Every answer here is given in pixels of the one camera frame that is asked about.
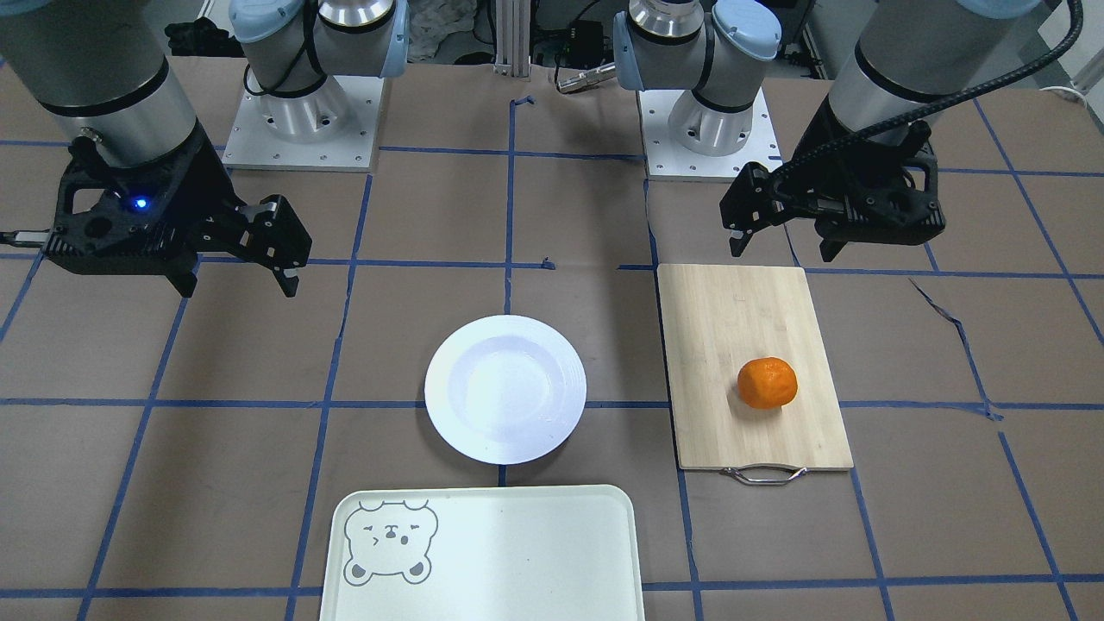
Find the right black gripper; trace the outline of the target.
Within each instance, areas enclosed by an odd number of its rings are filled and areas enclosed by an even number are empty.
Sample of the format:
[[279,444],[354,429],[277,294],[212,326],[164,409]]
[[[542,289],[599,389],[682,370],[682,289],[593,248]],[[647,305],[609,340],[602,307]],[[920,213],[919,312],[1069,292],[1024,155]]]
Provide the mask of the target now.
[[82,275],[160,275],[192,298],[203,252],[224,252],[273,273],[295,298],[312,239],[289,201],[248,204],[197,123],[180,146],[139,166],[112,166],[106,143],[82,129],[68,146],[43,254]]

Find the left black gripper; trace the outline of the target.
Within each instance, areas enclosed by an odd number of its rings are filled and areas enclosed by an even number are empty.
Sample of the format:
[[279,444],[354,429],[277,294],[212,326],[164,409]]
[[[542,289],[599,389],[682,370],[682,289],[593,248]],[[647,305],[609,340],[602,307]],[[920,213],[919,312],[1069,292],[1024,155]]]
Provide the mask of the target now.
[[765,166],[746,165],[720,200],[731,255],[742,257],[753,233],[797,217],[815,221],[824,263],[851,242],[923,244],[942,235],[931,133],[927,122],[914,122],[895,144],[862,139],[776,181]]

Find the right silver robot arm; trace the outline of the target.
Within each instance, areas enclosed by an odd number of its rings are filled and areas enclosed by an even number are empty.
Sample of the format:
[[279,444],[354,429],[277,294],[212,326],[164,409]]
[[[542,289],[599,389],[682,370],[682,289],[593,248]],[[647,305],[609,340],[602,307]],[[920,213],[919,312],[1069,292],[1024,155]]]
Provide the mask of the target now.
[[[403,73],[408,3],[233,1],[229,19],[248,61],[238,114],[261,124],[273,161],[304,147],[319,166],[365,166],[373,118],[344,83]],[[183,298],[198,256],[229,253],[296,294],[307,228],[287,197],[236,194],[138,1],[4,1],[3,56],[71,156],[52,227],[6,232],[4,244],[79,275],[162,276]]]

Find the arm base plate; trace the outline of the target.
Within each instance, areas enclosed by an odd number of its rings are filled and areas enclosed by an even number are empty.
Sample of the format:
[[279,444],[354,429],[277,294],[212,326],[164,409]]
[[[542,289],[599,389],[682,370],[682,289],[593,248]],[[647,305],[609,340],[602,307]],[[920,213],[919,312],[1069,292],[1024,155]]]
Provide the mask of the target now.
[[750,162],[783,162],[762,90],[737,113],[707,109],[690,91],[639,91],[637,102],[650,180],[731,182]]
[[386,78],[329,76],[299,98],[241,96],[223,152],[240,170],[370,173]]

